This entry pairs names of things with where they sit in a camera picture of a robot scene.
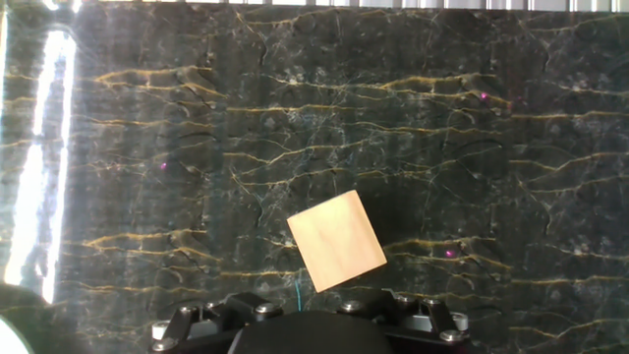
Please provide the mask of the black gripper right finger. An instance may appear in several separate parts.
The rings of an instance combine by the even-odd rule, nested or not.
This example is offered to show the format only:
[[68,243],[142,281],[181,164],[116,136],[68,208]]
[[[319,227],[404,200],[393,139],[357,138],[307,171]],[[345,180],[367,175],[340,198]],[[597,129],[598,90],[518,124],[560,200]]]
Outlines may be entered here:
[[436,298],[420,300],[390,289],[370,289],[358,299],[343,301],[337,313],[371,321],[389,337],[429,343],[463,343],[470,338],[466,315],[451,312]]

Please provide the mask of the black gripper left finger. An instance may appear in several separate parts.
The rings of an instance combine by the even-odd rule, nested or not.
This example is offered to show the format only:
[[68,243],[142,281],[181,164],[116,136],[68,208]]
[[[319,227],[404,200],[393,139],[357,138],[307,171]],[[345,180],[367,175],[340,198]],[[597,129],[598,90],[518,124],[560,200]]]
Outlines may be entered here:
[[170,305],[151,326],[151,352],[228,352],[237,334],[283,315],[280,305],[252,292],[220,301],[186,300]]

